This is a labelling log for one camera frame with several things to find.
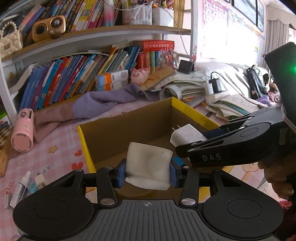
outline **black charger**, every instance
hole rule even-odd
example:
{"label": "black charger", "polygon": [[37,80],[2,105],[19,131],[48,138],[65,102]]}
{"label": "black charger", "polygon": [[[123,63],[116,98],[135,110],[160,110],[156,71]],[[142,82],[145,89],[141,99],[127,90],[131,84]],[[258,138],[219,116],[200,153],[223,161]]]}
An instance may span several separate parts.
{"label": "black charger", "polygon": [[222,91],[220,79],[210,79],[209,84],[212,84],[214,94]]}

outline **picture frame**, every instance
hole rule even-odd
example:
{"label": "picture frame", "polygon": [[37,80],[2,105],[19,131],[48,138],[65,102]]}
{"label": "picture frame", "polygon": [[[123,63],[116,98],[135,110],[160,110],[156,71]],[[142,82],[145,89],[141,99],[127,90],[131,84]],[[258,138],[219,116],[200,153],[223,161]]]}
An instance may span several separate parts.
{"label": "picture frame", "polygon": [[257,24],[257,0],[232,0],[232,6],[245,15],[254,25]]}
{"label": "picture frame", "polygon": [[264,6],[257,0],[257,20],[256,26],[260,29],[261,32],[264,31]]}

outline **pink water bottle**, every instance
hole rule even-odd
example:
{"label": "pink water bottle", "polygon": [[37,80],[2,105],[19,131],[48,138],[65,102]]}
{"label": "pink water bottle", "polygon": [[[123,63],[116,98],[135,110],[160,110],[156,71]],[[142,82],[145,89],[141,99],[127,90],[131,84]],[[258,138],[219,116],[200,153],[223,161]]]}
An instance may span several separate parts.
{"label": "pink water bottle", "polygon": [[19,112],[11,144],[18,152],[28,152],[33,147],[34,112],[32,109],[22,109]]}

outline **wooden shelf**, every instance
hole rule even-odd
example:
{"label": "wooden shelf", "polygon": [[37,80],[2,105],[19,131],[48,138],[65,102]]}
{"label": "wooden shelf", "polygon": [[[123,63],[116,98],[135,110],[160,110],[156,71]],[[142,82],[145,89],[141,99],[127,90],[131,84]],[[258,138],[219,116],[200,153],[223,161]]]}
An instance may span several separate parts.
{"label": "wooden shelf", "polygon": [[[180,29],[182,35],[191,35],[189,29]],[[32,45],[29,45],[13,54],[2,59],[4,65],[8,65],[11,60],[14,62],[24,59],[32,54],[40,53],[44,50],[56,46],[81,41],[84,39],[128,35],[128,34],[179,34],[178,28],[155,26],[155,25],[120,25],[111,27],[91,28],[77,32],[70,32],[60,36],[57,39],[46,39]]]}

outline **star print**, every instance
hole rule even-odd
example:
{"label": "star print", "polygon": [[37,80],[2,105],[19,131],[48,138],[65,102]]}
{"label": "star print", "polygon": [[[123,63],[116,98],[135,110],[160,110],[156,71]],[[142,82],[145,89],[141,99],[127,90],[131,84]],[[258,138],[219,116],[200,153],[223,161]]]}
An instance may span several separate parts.
{"label": "star print", "polygon": [[49,149],[49,153],[55,153],[57,149],[57,146],[53,146]]}
{"label": "star print", "polygon": [[17,161],[17,167],[21,166],[24,161],[25,161],[24,158],[21,158],[20,160],[18,160]]}

